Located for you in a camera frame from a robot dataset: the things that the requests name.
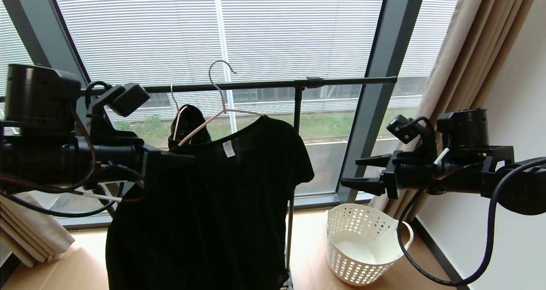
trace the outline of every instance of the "clothes hanger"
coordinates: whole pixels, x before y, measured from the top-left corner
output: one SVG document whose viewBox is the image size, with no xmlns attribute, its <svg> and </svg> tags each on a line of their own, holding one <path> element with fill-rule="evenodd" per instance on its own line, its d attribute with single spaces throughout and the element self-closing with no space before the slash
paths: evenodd
<svg viewBox="0 0 546 290">
<path fill-rule="evenodd" d="M 239 112 L 239 113 L 254 114 L 254 115 L 258 115 L 258 116 L 265 116 L 262 113 L 256 113 L 256 112 L 252 112 L 252 111 L 237 110 L 237 109 L 226 109 L 226 100 L 224 100 L 224 94 L 222 93 L 222 90 L 214 83 L 214 81 L 212 80 L 212 76 L 211 76 L 212 67 L 214 66 L 214 64 L 216 64 L 218 62 L 226 63 L 226 65 L 228 65 L 228 67 L 229 67 L 229 69 L 230 69 L 230 71 L 232 73 L 236 74 L 236 72 L 233 70 L 232 66 L 227 61 L 224 61 L 224 60 L 216 60 L 209 66 L 209 80 L 210 80 L 210 83 L 218 90 L 218 92 L 220 92 L 220 97 L 222 98 L 222 110 L 220 112 L 214 114 L 213 117 L 211 117 L 210 119 L 207 119 L 199 127 L 197 127 L 191 133 L 186 135 L 186 137 L 183 138 L 183 140 L 180 141 L 178 146 L 182 146 L 185 142 L 187 142 L 189 139 L 191 139 L 192 136 L 195 135 L 195 133 L 197 133 L 197 132 L 199 132 L 199 130 L 203 129 L 206 125 L 208 125 L 210 122 L 212 122 L 216 117 L 219 117 L 220 115 L 225 114 L 227 112 Z"/>
<path fill-rule="evenodd" d="M 174 133 L 172 134 L 173 138 L 176 138 L 176 131 L 178 130 L 178 123 L 180 121 L 180 114 L 182 114 L 182 112 L 187 109 L 187 106 L 184 106 L 182 109 L 178 110 L 178 102 L 176 102 L 176 99 L 174 99 L 174 94 L 172 93 L 172 86 L 174 85 L 174 83 L 171 83 L 171 97 L 172 97 L 172 100 L 174 100 L 174 104 L 176 105 L 176 124 L 174 126 Z"/>
</svg>

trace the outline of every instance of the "neckline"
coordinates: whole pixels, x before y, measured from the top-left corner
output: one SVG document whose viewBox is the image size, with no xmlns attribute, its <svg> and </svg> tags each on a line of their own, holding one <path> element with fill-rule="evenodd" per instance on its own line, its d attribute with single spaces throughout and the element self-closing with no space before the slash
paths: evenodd
<svg viewBox="0 0 546 290">
<path fill-rule="evenodd" d="M 234 133 L 232 133 L 230 135 L 226 135 L 223 138 L 220 138 L 218 140 L 214 140 L 214 141 L 211 141 L 211 142 L 208 142 L 208 143 L 201 143 L 201 144 L 183 144 L 182 146 L 179 146 L 179 148 L 187 148 L 187 149 L 202 148 L 202 147 L 205 147 L 205 146 L 215 146 L 216 144 L 222 144 L 224 142 L 227 142 L 227 141 L 230 141 L 230 140 L 236 138 L 240 134 L 246 133 L 246 131 L 254 129 L 255 126 L 259 125 L 259 123 L 265 121 L 266 119 L 269 119 L 269 117 L 267 115 L 263 115 L 263 116 L 258 117 L 250 125 L 242 128 L 241 130 L 238 130 L 238 131 L 236 131 L 236 132 L 234 132 Z"/>
</svg>

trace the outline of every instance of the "black baseboard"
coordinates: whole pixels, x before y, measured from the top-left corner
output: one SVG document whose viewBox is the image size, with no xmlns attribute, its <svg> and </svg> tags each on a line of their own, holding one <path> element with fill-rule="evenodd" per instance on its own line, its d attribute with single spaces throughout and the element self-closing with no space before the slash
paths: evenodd
<svg viewBox="0 0 546 290">
<path fill-rule="evenodd" d="M 457 270 L 451 265 L 449 260 L 445 257 L 442 250 L 438 247 L 438 245 L 434 242 L 433 238 L 429 235 L 429 232 L 425 230 L 423 225 L 421 225 L 421 222 L 417 220 L 417 218 L 414 218 L 412 222 L 410 222 L 411 227 L 415 232 L 421 237 L 425 245 L 429 248 L 431 253 L 433 253 L 433 256 L 438 261 L 442 269 L 444 270 L 445 274 L 449 277 L 452 281 L 459 281 L 462 280 L 461 276 L 457 272 Z M 457 290 L 470 290 L 468 286 L 460 286 L 457 287 Z"/>
<path fill-rule="evenodd" d="M 2 264 L 2 267 L 0 267 L 0 289 L 2 289 L 4 284 L 12 276 L 13 272 L 15 272 L 15 269 L 17 269 L 20 264 L 21 261 L 16 255 L 13 253 L 9 255 L 8 259 L 6 259 L 4 264 Z"/>
</svg>

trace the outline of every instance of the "grass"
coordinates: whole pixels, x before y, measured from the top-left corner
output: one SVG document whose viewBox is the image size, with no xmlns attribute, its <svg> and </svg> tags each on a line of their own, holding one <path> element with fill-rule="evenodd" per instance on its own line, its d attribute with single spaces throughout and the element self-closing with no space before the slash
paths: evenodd
<svg viewBox="0 0 546 290">
<path fill-rule="evenodd" d="M 386 130 L 387 123 L 402 114 L 405 117 L 413 116 L 413 109 L 387 110 L 378 137 L 390 137 Z M 281 119 L 293 125 L 294 115 L 271 115 L 275 119 Z M 240 130 L 256 120 L 255 116 L 238 116 L 237 129 Z M 349 138 L 353 125 L 354 113 L 303 113 L 300 120 L 300 135 L 306 142 L 325 142 L 327 140 L 346 140 Z M 159 148 L 165 148 L 167 138 L 170 135 L 171 122 L 161 121 L 159 115 L 147 117 L 143 122 L 130 123 L 120 121 L 115 123 L 118 130 L 134 131 L 145 142 Z M 207 129 L 213 140 L 217 140 L 231 134 L 228 118 L 215 119 Z"/>
</svg>

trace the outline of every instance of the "black garment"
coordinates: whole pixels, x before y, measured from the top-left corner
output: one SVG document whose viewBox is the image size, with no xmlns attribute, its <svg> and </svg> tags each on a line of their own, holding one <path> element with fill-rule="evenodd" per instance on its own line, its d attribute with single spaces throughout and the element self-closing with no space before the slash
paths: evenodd
<svg viewBox="0 0 546 290">
<path fill-rule="evenodd" d="M 205 122 L 203 113 L 201 110 L 197 109 L 191 104 L 186 104 L 180 107 L 179 111 L 183 108 L 186 108 L 182 113 L 180 113 L 180 118 L 178 119 L 178 129 L 176 129 L 176 135 L 174 135 L 174 130 L 176 127 L 176 117 L 171 124 L 171 135 L 168 138 L 169 149 L 177 146 L 186 135 L 195 130 L 199 125 Z M 199 130 L 195 135 L 189 140 L 189 144 L 202 144 L 211 142 L 210 134 L 207 131 L 207 128 Z"/>
<path fill-rule="evenodd" d="M 110 289 L 278 290 L 287 201 L 314 177 L 294 128 L 261 117 L 172 151 L 197 162 L 162 174 L 145 199 L 119 204 L 107 235 Z"/>
</svg>

